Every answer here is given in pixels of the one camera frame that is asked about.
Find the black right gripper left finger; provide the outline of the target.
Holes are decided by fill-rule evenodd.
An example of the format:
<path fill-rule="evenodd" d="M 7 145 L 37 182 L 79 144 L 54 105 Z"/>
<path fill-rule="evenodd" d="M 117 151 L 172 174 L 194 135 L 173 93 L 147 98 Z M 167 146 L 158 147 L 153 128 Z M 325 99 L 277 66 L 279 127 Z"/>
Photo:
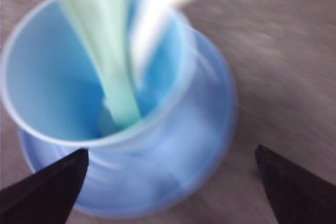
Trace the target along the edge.
<path fill-rule="evenodd" d="M 78 149 L 1 190 L 1 223 L 66 223 L 82 189 L 88 151 Z"/>

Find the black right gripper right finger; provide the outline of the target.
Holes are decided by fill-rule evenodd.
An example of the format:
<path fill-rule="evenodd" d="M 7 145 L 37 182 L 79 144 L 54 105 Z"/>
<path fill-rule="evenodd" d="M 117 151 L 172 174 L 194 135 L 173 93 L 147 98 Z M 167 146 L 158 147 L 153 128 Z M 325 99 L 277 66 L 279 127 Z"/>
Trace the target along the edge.
<path fill-rule="evenodd" d="M 264 145 L 255 160 L 278 223 L 335 223 L 335 185 Z"/>

